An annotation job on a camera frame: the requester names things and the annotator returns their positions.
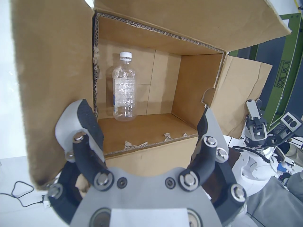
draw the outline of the cardboard box flap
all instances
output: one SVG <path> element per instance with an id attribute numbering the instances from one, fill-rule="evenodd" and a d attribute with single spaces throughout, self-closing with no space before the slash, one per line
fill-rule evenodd
<path id="1" fill-rule="evenodd" d="M 290 34 L 268 0 L 94 0 L 98 11 L 232 51 Z"/>
<path id="2" fill-rule="evenodd" d="M 93 106 L 93 11 L 84 0 L 11 3 L 30 174 L 42 186 L 66 162 L 54 134 L 60 115 L 81 98 Z"/>
<path id="3" fill-rule="evenodd" d="M 224 135 L 241 136 L 247 115 L 245 102 L 260 97 L 272 66 L 227 56 L 210 108 Z"/>

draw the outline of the gray metal plate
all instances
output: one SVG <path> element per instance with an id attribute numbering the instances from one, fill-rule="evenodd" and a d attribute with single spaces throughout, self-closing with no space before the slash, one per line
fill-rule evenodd
<path id="1" fill-rule="evenodd" d="M 204 227 L 222 227 L 219 217 L 202 187 L 192 192 L 183 191 L 178 184 L 178 175 L 184 168 L 174 168 L 155 177 L 138 177 L 112 167 L 109 169 L 115 177 L 112 188 L 100 192 L 91 187 L 80 203 L 72 227 L 88 226 L 91 216 L 100 208 L 109 209 L 176 209 L 194 210 L 201 218 Z M 120 177 L 127 178 L 124 189 L 117 187 Z M 172 177 L 176 181 L 174 189 L 165 186 L 165 179 Z"/>

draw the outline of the gray fabric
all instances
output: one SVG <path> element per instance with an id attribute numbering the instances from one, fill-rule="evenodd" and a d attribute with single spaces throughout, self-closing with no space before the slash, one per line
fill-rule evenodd
<path id="1" fill-rule="evenodd" d="M 275 177 L 247 198 L 247 212 L 260 227 L 303 226 L 303 203 Z"/>
<path id="2" fill-rule="evenodd" d="M 300 173 L 295 173 L 288 179 L 287 188 L 303 203 L 303 179 Z"/>

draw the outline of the screw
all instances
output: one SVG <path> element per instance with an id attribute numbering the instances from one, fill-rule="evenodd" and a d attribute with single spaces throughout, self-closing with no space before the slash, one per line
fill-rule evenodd
<path id="1" fill-rule="evenodd" d="M 117 187 L 123 189 L 127 186 L 127 179 L 125 177 L 119 178 L 117 181 Z"/>
<path id="2" fill-rule="evenodd" d="M 77 132 L 73 137 L 74 143 L 75 144 L 81 143 L 81 141 L 84 139 L 84 135 L 86 135 L 85 132 L 82 131 Z"/>
<path id="3" fill-rule="evenodd" d="M 217 147 L 217 156 L 223 158 L 223 160 L 228 160 L 227 151 L 221 147 Z"/>
<path id="4" fill-rule="evenodd" d="M 245 196 L 244 191 L 238 187 L 235 189 L 235 194 L 239 199 L 244 198 L 244 196 Z"/>
<path id="5" fill-rule="evenodd" d="M 233 184 L 231 186 L 231 193 L 232 193 L 232 197 L 236 201 L 238 201 L 240 203 L 245 202 L 245 192 L 244 192 L 244 189 L 241 185 Z"/>
<path id="6" fill-rule="evenodd" d="M 69 151 L 69 152 L 67 152 L 66 154 L 65 154 L 65 159 L 66 160 L 71 160 L 71 159 L 73 159 L 74 158 L 74 152 L 73 152 L 73 150 L 71 150 L 71 151 Z"/>
<path id="7" fill-rule="evenodd" d="M 209 147 L 216 147 L 217 146 L 217 140 L 213 137 L 210 137 L 210 136 L 204 137 L 203 142 L 205 143 L 205 145 L 207 145 Z"/>
<path id="8" fill-rule="evenodd" d="M 63 185 L 60 183 L 56 183 L 56 184 L 52 184 L 49 187 L 49 192 L 48 192 L 48 196 L 52 197 L 54 199 L 58 199 L 59 197 L 61 197 L 63 192 Z"/>
<path id="9" fill-rule="evenodd" d="M 175 180 L 173 179 L 173 178 L 167 178 L 166 180 L 165 180 L 165 186 L 168 188 L 168 189 L 173 189 L 173 188 L 175 188 L 175 186 L 176 186 L 176 182 L 175 182 Z"/>
<path id="10" fill-rule="evenodd" d="M 97 179 L 98 185 L 106 185 L 108 183 L 108 177 L 106 173 L 101 173 Z"/>
<path id="11" fill-rule="evenodd" d="M 191 186 L 191 185 L 193 185 L 195 183 L 195 178 L 193 177 L 193 175 L 191 175 L 191 174 L 188 173 L 188 174 L 186 174 L 184 176 L 184 182 L 188 186 Z"/>
<path id="12" fill-rule="evenodd" d="M 49 189 L 49 196 L 52 198 L 56 197 L 59 194 L 59 189 L 57 187 L 52 187 Z"/>
<path id="13" fill-rule="evenodd" d="M 216 141 L 215 141 L 215 139 L 213 137 L 208 137 L 206 141 L 210 145 L 214 145 L 216 143 Z"/>

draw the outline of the bolt head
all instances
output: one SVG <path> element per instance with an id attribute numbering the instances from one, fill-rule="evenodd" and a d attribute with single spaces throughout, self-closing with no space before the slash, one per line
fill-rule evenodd
<path id="1" fill-rule="evenodd" d="M 191 174 L 188 173 L 188 174 L 186 174 L 184 176 L 184 182 L 187 185 L 191 186 L 191 185 L 193 185 L 195 183 L 195 178 L 193 177 L 193 175 L 191 175 Z"/>
<path id="2" fill-rule="evenodd" d="M 60 191 L 59 191 L 59 189 L 57 187 L 51 187 L 49 189 L 49 196 L 51 196 L 51 197 L 54 198 L 54 197 L 56 197 L 58 195 L 59 192 Z"/>
<path id="3" fill-rule="evenodd" d="M 84 136 L 86 135 L 85 132 L 83 131 L 80 131 L 80 132 L 77 132 L 74 136 L 73 136 L 73 142 L 75 144 L 78 144 L 78 143 L 81 143 L 81 141 L 84 139 Z"/>
<path id="4" fill-rule="evenodd" d="M 67 152 L 66 154 L 65 154 L 65 159 L 66 160 L 71 160 L 71 159 L 73 159 L 74 158 L 74 152 L 73 152 L 73 150 L 71 150 L 71 151 L 69 151 L 69 152 Z"/>
<path id="5" fill-rule="evenodd" d="M 220 158 L 223 158 L 224 160 L 228 159 L 228 154 L 227 154 L 226 150 L 221 147 L 217 148 L 217 156 L 219 156 Z"/>
<path id="6" fill-rule="evenodd" d="M 235 195 L 240 199 L 244 198 L 244 191 L 241 188 L 237 187 L 235 189 Z"/>
<path id="7" fill-rule="evenodd" d="M 98 185 L 106 185 L 108 183 L 108 176 L 106 173 L 101 173 L 97 179 Z"/>
<path id="8" fill-rule="evenodd" d="M 208 137 L 206 141 L 210 145 L 214 145 L 216 143 L 216 141 L 215 141 L 215 139 L 213 137 Z"/>

